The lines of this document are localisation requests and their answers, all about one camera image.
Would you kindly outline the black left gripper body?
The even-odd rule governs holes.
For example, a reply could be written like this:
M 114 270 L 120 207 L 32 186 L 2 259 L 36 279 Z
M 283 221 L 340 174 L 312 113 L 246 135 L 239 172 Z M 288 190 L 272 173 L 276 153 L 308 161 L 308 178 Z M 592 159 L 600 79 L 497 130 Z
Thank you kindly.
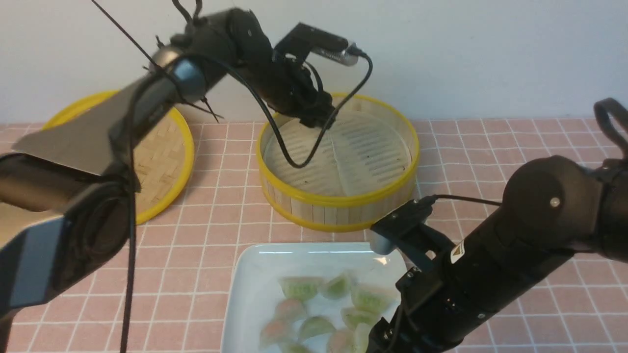
M 297 118 L 306 127 L 324 127 L 335 108 L 320 79 L 294 59 L 271 47 L 250 49 L 250 85 L 276 112 Z

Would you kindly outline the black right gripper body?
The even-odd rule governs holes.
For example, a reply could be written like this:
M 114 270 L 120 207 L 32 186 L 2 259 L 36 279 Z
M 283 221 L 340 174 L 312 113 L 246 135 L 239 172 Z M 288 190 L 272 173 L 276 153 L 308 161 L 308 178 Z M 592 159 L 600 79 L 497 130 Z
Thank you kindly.
M 367 352 L 444 353 L 554 269 L 549 251 L 469 235 L 397 282 L 401 303 L 373 326 Z

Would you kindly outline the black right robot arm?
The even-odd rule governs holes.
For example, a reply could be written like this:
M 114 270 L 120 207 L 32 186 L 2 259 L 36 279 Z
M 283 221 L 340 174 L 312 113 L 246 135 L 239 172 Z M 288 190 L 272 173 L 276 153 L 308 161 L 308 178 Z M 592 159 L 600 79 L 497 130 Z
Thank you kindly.
M 613 98 L 595 120 L 622 152 L 601 167 L 555 155 L 519 167 L 497 209 L 460 243 L 426 225 L 440 195 L 413 199 L 371 226 L 371 248 L 399 250 L 414 264 L 395 284 L 400 304 L 368 335 L 368 353 L 443 353 L 575 254 L 627 261 L 627 110 Z

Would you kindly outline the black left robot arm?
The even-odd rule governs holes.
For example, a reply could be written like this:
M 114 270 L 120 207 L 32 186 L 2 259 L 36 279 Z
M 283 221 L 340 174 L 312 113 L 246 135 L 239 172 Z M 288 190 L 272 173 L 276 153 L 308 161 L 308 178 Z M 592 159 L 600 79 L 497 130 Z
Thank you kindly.
M 156 67 L 69 122 L 20 138 L 1 157 L 1 317 L 69 290 L 126 243 L 132 148 L 176 104 L 203 98 L 229 74 L 263 107 L 323 127 L 331 96 L 282 58 L 251 11 L 187 18 L 153 57 Z

